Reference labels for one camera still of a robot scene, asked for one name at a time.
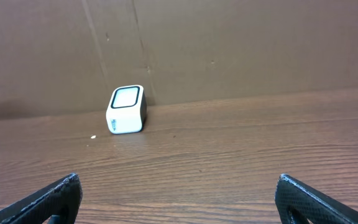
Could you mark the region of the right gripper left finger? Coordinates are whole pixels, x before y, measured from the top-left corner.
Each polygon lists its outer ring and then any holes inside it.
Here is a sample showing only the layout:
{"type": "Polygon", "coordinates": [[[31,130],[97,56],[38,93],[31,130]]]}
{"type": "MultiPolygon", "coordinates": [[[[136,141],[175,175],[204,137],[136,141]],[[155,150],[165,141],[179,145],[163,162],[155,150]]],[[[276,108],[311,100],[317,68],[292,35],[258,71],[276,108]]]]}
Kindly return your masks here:
{"type": "Polygon", "coordinates": [[[0,210],[0,223],[74,223],[81,199],[79,176],[71,173],[0,210]]]}

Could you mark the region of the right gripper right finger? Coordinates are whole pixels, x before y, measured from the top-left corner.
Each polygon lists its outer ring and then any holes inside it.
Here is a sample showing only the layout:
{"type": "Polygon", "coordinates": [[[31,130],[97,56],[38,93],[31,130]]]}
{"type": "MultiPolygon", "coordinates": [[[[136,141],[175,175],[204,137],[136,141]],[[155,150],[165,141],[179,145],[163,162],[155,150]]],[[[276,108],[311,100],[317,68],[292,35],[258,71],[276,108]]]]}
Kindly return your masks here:
{"type": "Polygon", "coordinates": [[[358,223],[358,211],[288,174],[281,174],[275,204],[282,223],[358,223]]]}

